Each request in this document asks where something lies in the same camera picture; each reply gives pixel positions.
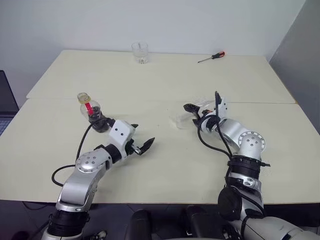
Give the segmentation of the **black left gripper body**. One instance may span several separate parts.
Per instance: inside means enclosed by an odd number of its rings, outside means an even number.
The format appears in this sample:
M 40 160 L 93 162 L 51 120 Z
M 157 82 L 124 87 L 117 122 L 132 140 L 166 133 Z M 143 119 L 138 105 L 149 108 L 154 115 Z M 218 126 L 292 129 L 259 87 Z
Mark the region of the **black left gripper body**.
M 141 155 L 141 149 L 134 144 L 134 140 L 130 139 L 125 145 L 125 152 L 127 156 L 132 155 L 133 153 Z

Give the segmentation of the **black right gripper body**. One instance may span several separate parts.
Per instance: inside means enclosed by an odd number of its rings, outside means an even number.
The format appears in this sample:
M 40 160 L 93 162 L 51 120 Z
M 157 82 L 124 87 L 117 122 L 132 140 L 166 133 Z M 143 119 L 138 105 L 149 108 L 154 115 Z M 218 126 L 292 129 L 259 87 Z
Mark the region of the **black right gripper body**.
M 202 116 L 194 116 L 195 119 L 200 119 L 200 121 L 202 120 L 202 118 L 205 118 L 206 116 L 209 116 L 207 118 L 207 122 L 206 122 L 206 127 L 214 127 L 216 125 L 216 114 L 208 109 L 205 109 L 202 111 Z

